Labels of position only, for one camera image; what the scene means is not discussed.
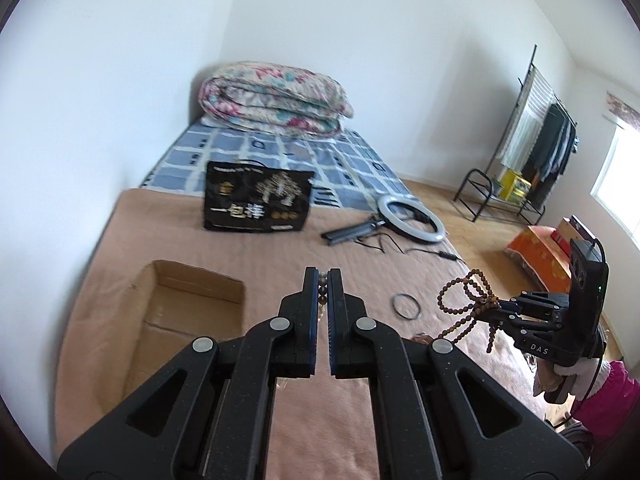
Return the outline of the white gloved right hand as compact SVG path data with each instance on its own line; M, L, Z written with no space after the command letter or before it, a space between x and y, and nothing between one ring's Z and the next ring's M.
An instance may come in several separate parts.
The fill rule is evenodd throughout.
M578 400L585 400L596 394L611 373L611 364L605 360L581 358L570 367L559 366L538 359L533 385L533 395L555 391L567 377L575 376L570 394Z

